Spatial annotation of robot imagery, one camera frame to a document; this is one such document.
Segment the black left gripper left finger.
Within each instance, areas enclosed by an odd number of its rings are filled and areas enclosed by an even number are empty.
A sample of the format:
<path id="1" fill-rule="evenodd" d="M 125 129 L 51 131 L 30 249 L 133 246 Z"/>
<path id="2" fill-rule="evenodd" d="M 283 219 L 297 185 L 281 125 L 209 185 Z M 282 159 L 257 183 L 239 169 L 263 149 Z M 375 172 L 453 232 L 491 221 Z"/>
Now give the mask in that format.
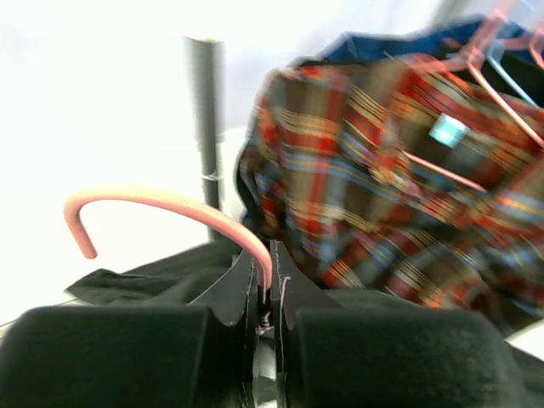
<path id="1" fill-rule="evenodd" d="M 181 306 L 42 307 L 1 344 L 4 407 L 253 407 L 257 267 Z"/>

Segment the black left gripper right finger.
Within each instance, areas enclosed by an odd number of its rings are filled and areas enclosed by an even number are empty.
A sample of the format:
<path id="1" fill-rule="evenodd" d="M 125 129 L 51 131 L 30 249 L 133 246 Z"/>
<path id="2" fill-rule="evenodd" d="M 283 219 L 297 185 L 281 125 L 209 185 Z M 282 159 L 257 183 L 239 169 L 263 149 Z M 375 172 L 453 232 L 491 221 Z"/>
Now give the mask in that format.
<path id="1" fill-rule="evenodd" d="M 543 363 L 481 314 L 324 291 L 270 246 L 281 407 L 540 407 Z"/>

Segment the dark grey striped shirt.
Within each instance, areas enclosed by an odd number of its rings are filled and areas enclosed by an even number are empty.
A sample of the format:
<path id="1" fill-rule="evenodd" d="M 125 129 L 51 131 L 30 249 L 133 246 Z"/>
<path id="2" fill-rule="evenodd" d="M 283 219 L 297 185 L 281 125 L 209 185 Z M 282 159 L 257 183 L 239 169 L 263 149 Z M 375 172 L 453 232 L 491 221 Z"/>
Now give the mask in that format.
<path id="1" fill-rule="evenodd" d="M 66 291 L 93 305 L 190 303 L 227 272 L 240 252 L 234 242 L 222 238 L 121 274 L 97 269 Z M 416 307 L 403 299 L 364 289 L 325 290 L 325 293 L 349 308 Z M 543 361 L 513 346 L 510 349 L 526 387 L 543 389 Z"/>

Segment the red plaid shirt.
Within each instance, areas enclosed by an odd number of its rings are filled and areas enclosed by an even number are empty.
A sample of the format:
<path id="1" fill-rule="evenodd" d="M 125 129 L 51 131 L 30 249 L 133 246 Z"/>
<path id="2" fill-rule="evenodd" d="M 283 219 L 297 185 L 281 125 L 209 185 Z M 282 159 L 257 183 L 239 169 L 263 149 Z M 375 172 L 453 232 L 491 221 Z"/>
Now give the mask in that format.
<path id="1" fill-rule="evenodd" d="M 543 110 L 398 59 L 271 71 L 237 171 L 246 221 L 319 286 L 543 317 Z"/>

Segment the light blue hanger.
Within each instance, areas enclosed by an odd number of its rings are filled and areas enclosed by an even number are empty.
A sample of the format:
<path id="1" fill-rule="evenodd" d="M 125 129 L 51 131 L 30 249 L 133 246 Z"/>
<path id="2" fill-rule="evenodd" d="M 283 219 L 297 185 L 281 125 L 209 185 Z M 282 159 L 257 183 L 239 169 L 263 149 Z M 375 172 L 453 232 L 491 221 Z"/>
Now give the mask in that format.
<path id="1" fill-rule="evenodd" d="M 537 103 L 518 85 L 502 66 L 502 58 L 505 54 L 504 46 L 499 42 L 493 42 L 485 53 L 485 58 L 501 79 L 525 102 L 537 106 Z"/>

